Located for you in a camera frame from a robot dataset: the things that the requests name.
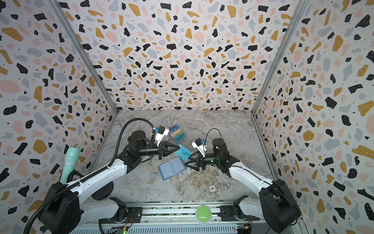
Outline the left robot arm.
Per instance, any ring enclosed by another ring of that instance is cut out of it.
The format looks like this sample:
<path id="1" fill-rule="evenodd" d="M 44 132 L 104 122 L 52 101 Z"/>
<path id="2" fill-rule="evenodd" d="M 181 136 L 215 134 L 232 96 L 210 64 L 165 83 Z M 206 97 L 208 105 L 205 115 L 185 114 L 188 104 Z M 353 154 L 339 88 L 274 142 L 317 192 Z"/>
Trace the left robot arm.
<path id="1" fill-rule="evenodd" d="M 144 131 L 135 131 L 128 137 L 128 145 L 115 156 L 113 164 L 67 184 L 58 182 L 49 189 L 45 201 L 37 210 L 37 219 L 53 234 L 68 234 L 77 226 L 96 220 L 110 219 L 120 223 L 130 219 L 126 203 L 111 197 L 113 181 L 122 177 L 141 162 L 144 156 L 166 157 L 180 149 L 163 141 L 168 130 L 153 130 L 151 139 Z"/>

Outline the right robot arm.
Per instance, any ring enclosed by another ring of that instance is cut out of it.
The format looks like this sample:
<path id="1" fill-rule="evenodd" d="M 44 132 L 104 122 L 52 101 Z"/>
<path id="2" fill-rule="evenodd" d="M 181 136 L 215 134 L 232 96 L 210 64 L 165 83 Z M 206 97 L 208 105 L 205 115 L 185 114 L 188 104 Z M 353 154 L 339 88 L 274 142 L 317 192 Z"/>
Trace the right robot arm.
<path id="1" fill-rule="evenodd" d="M 269 228 L 278 234 L 297 223 L 302 213 L 283 180 L 272 180 L 249 169 L 230 155 L 222 138 L 213 140 L 211 153 L 206 151 L 206 142 L 200 138 L 193 141 L 192 146 L 196 152 L 192 153 L 185 166 L 196 171 L 205 170 L 208 165 L 215 166 L 257 193 L 257 199 L 243 195 L 232 205 L 220 207 L 222 221 L 235 219 L 243 222 L 237 227 L 238 233 L 250 234 L 254 217 L 265 220 Z"/>

